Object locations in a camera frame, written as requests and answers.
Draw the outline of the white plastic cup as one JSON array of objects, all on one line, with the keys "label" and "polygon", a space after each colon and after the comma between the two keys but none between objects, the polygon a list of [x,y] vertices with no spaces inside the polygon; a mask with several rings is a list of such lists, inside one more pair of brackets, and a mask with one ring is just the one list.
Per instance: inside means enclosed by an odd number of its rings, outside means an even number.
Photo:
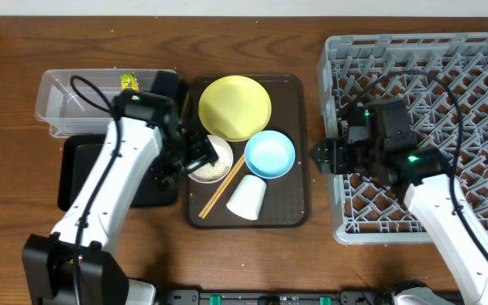
[{"label": "white plastic cup", "polygon": [[245,175],[226,207],[236,216],[248,220],[257,220],[266,192],[267,184],[255,175]]}]

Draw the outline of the green yellow snack wrapper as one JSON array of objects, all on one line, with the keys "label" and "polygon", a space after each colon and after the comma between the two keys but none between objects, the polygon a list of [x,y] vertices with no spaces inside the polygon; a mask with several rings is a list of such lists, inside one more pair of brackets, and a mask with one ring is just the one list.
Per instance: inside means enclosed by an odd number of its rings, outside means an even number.
[{"label": "green yellow snack wrapper", "polygon": [[137,78],[133,73],[125,73],[120,76],[120,85],[123,90],[139,91]]}]

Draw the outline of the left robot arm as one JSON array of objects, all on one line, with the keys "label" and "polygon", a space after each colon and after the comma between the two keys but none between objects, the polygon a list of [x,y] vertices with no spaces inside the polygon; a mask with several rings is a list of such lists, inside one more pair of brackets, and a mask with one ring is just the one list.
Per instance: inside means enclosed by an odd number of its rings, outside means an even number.
[{"label": "left robot arm", "polygon": [[171,97],[124,90],[108,108],[114,119],[78,196],[49,236],[25,243],[34,304],[153,304],[155,286],[128,277],[115,259],[130,205],[147,171],[170,182],[217,158],[207,138],[182,136]]}]

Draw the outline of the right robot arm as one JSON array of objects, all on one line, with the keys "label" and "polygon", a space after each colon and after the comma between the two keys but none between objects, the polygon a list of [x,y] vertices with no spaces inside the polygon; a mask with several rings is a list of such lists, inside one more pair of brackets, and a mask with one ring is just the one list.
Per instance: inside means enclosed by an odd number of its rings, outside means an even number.
[{"label": "right robot arm", "polygon": [[488,304],[488,233],[456,179],[456,165],[420,148],[408,119],[364,114],[344,136],[311,150],[326,175],[361,174],[387,186],[425,228],[467,304]]}]

